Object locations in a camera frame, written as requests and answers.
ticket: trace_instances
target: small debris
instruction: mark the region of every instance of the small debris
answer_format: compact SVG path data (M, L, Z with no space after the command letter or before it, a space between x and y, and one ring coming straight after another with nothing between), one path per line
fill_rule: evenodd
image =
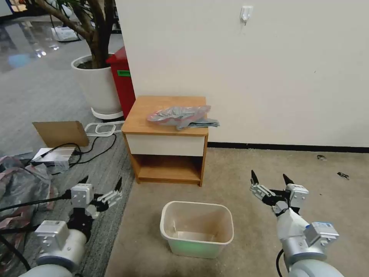
M337 172L337 174L338 176L341 176L342 178L345 178L346 180L350 180L350 176L345 173Z
M316 158L318 160L327 160L327 158L325 156L323 156L323 155L317 155Z

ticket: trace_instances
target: plastic bin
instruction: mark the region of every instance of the plastic bin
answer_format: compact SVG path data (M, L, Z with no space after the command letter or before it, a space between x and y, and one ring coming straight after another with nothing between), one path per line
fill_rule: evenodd
M160 232L174 254L214 259L233 240L232 214L223 205L172 201L161 213Z

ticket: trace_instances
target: white flower pot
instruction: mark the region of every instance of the white flower pot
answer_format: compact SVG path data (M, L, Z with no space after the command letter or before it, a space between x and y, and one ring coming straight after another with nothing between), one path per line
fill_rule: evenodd
M101 69L80 69L77 66L91 60L91 55L72 61L75 77L93 115L101 119L114 119L123 116L110 67Z

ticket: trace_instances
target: nightstand drawer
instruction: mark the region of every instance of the nightstand drawer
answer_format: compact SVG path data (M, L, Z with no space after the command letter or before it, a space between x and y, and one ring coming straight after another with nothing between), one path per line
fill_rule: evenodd
M131 154L203 156L205 137L126 134Z

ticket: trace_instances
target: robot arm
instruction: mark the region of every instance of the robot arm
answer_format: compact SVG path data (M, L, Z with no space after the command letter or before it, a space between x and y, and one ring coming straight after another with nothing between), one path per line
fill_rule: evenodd
M270 190L259 184L251 171L252 193L266 205L272 207L277 216L277 234L282 243L284 262L289 276L296 277L342 277L334 267L324 263L326 248L338 233L328 222L309 224L300 215L300 209L309 191L283 174L285 190Z
M86 177L71 188L72 211L68 222L45 220L35 230L41 251L36 267L22 277L71 277L85 254L85 244L91 236L93 221L122 198L121 179L114 190L95 194Z

